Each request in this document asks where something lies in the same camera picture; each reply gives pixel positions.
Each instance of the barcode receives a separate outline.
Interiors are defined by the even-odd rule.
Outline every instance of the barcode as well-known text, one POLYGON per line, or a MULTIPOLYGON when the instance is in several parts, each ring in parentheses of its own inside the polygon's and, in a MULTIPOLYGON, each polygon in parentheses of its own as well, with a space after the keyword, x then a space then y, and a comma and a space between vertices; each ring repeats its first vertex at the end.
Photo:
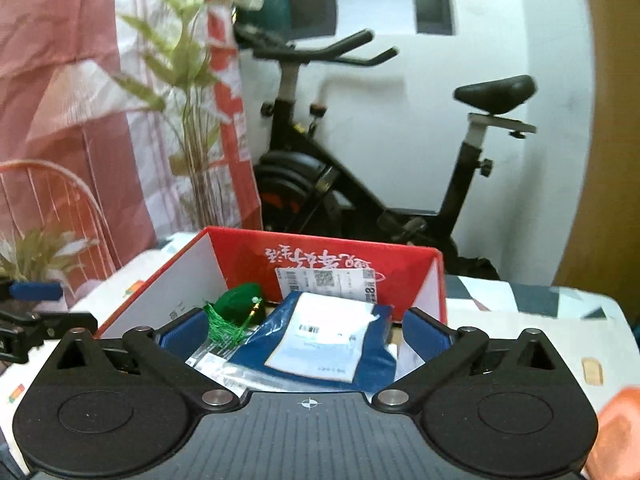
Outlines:
POLYGON ((376 282, 374 280, 367 280, 364 282, 364 301, 367 303, 376 303, 377 300, 376 282))
POLYGON ((311 325, 300 325, 298 327, 298 330, 300 330, 300 332, 309 332, 311 334, 317 334, 318 332, 320 332, 320 327, 311 326, 311 325))
POLYGON ((289 291, 300 290, 300 286, 298 285, 298 277, 296 276, 295 271, 287 270, 285 272, 285 277, 287 279, 287 285, 289 285, 289 291))
POLYGON ((331 270, 314 270, 317 286, 335 286, 334 273, 331 270))

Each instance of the handlebar post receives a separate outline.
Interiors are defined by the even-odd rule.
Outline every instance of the handlebar post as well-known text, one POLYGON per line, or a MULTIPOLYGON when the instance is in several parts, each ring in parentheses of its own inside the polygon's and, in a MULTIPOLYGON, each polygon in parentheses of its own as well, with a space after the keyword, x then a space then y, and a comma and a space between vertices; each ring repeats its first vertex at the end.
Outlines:
POLYGON ((296 100, 296 86, 298 84, 298 72, 300 65, 298 63, 280 63, 280 90, 278 90, 278 99, 293 102, 296 100))

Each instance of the blue gripper pad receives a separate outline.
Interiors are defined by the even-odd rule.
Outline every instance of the blue gripper pad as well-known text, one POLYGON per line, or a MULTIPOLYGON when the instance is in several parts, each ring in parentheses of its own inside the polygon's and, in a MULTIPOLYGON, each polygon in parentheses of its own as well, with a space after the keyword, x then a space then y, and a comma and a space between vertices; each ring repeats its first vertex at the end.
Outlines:
POLYGON ((201 308, 194 308, 156 331, 156 342, 183 361, 204 343, 209 321, 201 308))
POLYGON ((446 325, 429 316, 424 316, 411 308, 402 317, 402 337, 414 351, 427 362, 440 355, 452 345, 452 335, 456 333, 446 325))

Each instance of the exercise bike seat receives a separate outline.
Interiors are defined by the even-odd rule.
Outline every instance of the exercise bike seat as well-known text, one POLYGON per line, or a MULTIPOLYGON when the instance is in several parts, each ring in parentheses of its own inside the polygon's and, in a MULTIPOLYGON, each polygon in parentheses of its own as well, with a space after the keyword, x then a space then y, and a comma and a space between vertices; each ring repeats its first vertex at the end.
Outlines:
POLYGON ((453 92, 453 97, 491 115, 501 115, 523 104, 536 90, 536 83, 530 75, 519 75, 461 86, 453 92))

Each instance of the adjustment knob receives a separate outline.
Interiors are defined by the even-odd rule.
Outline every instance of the adjustment knob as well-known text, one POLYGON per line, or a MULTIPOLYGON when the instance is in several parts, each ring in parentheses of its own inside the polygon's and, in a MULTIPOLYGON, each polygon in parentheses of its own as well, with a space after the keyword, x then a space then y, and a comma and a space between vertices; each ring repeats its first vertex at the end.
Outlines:
POLYGON ((480 168, 480 174, 482 176, 489 176, 491 172, 494 170, 494 162, 490 158, 486 158, 480 164, 478 164, 478 168, 480 168))
POLYGON ((262 103, 260 115, 265 118, 273 117, 273 103, 262 103))
POLYGON ((326 106, 322 106, 316 103, 313 103, 309 106, 309 113, 313 115, 313 117, 318 119, 322 119, 324 117, 326 110, 326 106))

